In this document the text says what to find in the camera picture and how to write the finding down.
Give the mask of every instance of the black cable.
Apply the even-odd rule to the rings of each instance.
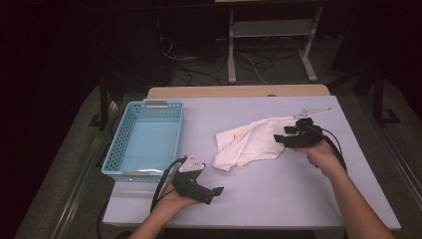
[[[174,188],[171,189],[169,192],[165,193],[164,195],[162,195],[160,198],[158,198],[157,202],[159,202],[159,200],[161,200],[163,197],[167,196],[168,194],[170,194],[172,191],[174,191]]]
[[[210,78],[214,79],[214,81],[215,81],[215,82],[217,82],[219,86],[222,86],[222,85],[221,85],[221,81],[222,81],[222,80],[220,80],[220,79],[218,79],[218,78],[214,77],[213,75],[211,75],[211,74],[209,74],[209,73],[204,73],[204,72],[201,72],[201,71],[196,71],[196,70],[192,70],[192,69],[187,69],[187,68],[180,67],[180,66],[178,67],[178,69],[179,69],[179,70],[180,70],[180,69],[183,69],[183,70],[185,70],[185,71],[189,71],[189,72],[192,72],[192,73],[196,73],[196,74],[201,74],[201,75],[208,76],[208,77],[210,77]]]
[[[334,136],[334,134],[333,134],[332,132],[330,132],[330,131],[328,131],[328,130],[326,130],[326,129],[324,129],[324,128],[322,128],[322,130],[323,130],[323,131],[328,132],[329,134],[331,134],[331,136],[335,139],[335,142],[336,142],[336,143],[337,143],[337,145],[338,145],[338,151],[339,151],[339,152],[340,152],[340,154],[342,155],[341,145],[340,145],[340,142],[338,141],[338,139]]]
[[[123,116],[123,113],[118,114],[118,115],[115,117],[115,119],[112,121],[111,127],[110,127],[110,129],[109,129],[109,136],[111,137],[111,139],[113,139],[113,138],[114,138],[113,128],[114,128],[115,122],[116,122],[116,121],[117,121],[117,120],[118,120],[121,116]]]
[[[108,200],[105,202],[105,204],[103,205],[103,208],[102,208],[102,210],[100,211],[100,214],[99,214],[99,217],[97,218],[97,237],[99,238],[99,239],[103,239],[103,237],[102,237],[102,232],[101,232],[101,230],[100,230],[100,224],[101,224],[101,221],[102,221],[102,217],[103,217],[103,215],[104,215],[104,213],[105,213],[105,211],[106,211],[106,207],[108,206]]]
[[[164,173],[162,174],[161,178],[159,179],[157,188],[155,189],[154,196],[152,197],[151,208],[150,208],[150,211],[149,212],[151,212],[154,209],[155,205],[157,204],[157,202],[159,200],[158,199],[158,196],[161,193],[162,186],[164,185],[164,182],[167,179],[168,173],[170,172],[171,168],[176,163],[178,163],[178,162],[182,163],[185,160],[186,160],[186,156],[185,157],[182,157],[182,158],[178,158],[177,160],[174,160],[173,162],[171,162],[170,165],[167,167],[167,169],[164,170]]]

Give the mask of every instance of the white cloth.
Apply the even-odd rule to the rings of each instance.
[[[279,157],[285,146],[274,140],[274,134],[286,135],[284,127],[295,122],[293,117],[268,118],[217,133],[218,154],[213,166],[229,171],[234,165]]]

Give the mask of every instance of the basket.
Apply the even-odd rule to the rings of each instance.
[[[115,181],[159,181],[178,157],[182,127],[182,102],[129,103],[106,155],[103,174]]]

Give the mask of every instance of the wire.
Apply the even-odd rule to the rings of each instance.
[[[164,170],[164,172],[162,173],[161,178],[159,179],[157,188],[155,189],[155,193],[154,196],[152,197],[152,202],[151,202],[151,208],[150,208],[150,212],[154,209],[155,205],[158,202],[158,196],[161,192],[162,186],[164,185],[165,180],[167,179],[168,173],[170,172],[170,169],[178,162],[182,163],[186,160],[186,156],[182,157],[182,158],[178,158],[177,160],[174,160],[173,162],[170,163],[170,165],[167,167],[167,169]]]
[[[330,132],[330,131],[328,131],[328,130],[324,129],[324,128],[322,128],[322,131],[326,131],[327,133],[331,134],[331,136],[335,139],[335,142],[336,142],[336,143],[337,143],[337,145],[338,145],[338,151],[339,151],[339,152],[340,152],[340,154],[342,155],[340,142],[339,142],[339,141],[338,141],[338,139],[334,136],[334,134],[333,134],[332,132]]]
[[[254,66],[254,69],[255,69],[255,72],[257,73],[257,76],[260,78],[260,80],[263,82],[263,83],[265,83],[266,85],[268,84],[262,77],[261,77],[261,75],[258,73],[258,70],[257,70],[257,67],[255,66],[255,63],[248,57],[248,56],[246,56],[245,54],[243,54],[243,53],[240,53],[242,56],[244,56],[246,59],[248,59],[250,62],[251,62],[251,64],[252,64],[252,66]]]
[[[114,134],[113,134],[113,129],[114,129],[114,125],[115,122],[121,117],[123,116],[123,113],[118,114],[115,119],[112,121],[111,127],[109,128],[109,136],[111,137],[111,139],[114,138]]]
[[[102,231],[100,229],[100,224],[101,224],[102,217],[103,217],[103,215],[104,215],[104,213],[106,211],[106,207],[107,206],[108,206],[108,200],[105,201],[105,204],[103,205],[103,208],[100,211],[99,217],[97,218],[97,237],[99,239],[103,239],[103,237],[102,237]]]
[[[170,194],[172,191],[174,191],[174,188],[173,188],[173,189],[171,189],[169,192],[165,193],[164,195],[162,195],[160,198],[158,198],[157,202],[158,202],[159,200],[161,200],[163,197],[165,197],[165,196],[167,196],[168,194]]]

